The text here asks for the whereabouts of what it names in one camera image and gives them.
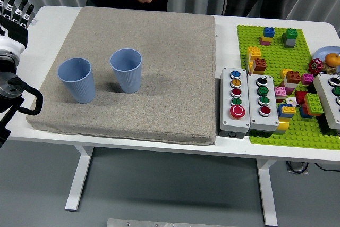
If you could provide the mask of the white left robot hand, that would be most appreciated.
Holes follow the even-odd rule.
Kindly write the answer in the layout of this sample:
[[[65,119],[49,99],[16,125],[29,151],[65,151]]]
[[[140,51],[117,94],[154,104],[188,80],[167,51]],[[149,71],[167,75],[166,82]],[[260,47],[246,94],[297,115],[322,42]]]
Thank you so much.
[[[1,51],[19,56],[27,47],[28,22],[33,13],[34,5],[30,4],[26,11],[28,0],[22,0],[15,10],[15,0],[1,0]]]

